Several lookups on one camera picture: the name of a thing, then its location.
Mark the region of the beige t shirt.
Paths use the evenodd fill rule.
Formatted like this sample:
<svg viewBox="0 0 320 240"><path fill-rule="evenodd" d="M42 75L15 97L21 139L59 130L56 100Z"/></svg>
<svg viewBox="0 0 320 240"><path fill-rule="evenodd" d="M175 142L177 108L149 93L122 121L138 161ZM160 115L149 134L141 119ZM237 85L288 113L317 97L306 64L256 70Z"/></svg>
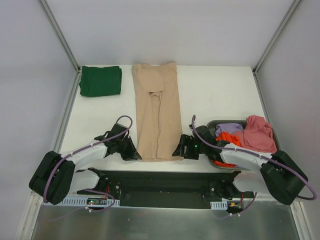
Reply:
<svg viewBox="0 0 320 240"><path fill-rule="evenodd" d="M181 161L173 156L183 133L176 63L134 64L131 72L142 161Z"/></svg>

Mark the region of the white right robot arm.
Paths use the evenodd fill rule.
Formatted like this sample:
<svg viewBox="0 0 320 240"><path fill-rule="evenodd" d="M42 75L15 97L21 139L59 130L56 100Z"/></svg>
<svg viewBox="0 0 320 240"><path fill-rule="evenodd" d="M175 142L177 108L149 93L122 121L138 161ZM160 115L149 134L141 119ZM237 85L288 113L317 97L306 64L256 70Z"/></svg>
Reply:
<svg viewBox="0 0 320 240"><path fill-rule="evenodd" d="M243 192L262 192L290 205L309 181L286 152L243 148L236 136L222 132L214 137L205 125L194 128L192 135L182 134L169 153L173 158L190 160L205 155L215 165L234 167L230 178L214 187L215 194L223 199L232 200Z"/></svg>

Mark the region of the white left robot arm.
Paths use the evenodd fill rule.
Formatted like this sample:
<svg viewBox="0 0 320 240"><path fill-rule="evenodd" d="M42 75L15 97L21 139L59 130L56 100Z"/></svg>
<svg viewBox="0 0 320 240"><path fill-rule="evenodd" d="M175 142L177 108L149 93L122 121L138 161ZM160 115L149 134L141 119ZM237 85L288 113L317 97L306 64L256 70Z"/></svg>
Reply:
<svg viewBox="0 0 320 240"><path fill-rule="evenodd" d="M78 191L102 194L107 188L107 176L94 167L83 168L113 154L119 154L124 161L141 160L129 130L120 123L115 123L110 131L70 153L47 152L28 186L53 205Z"/></svg>

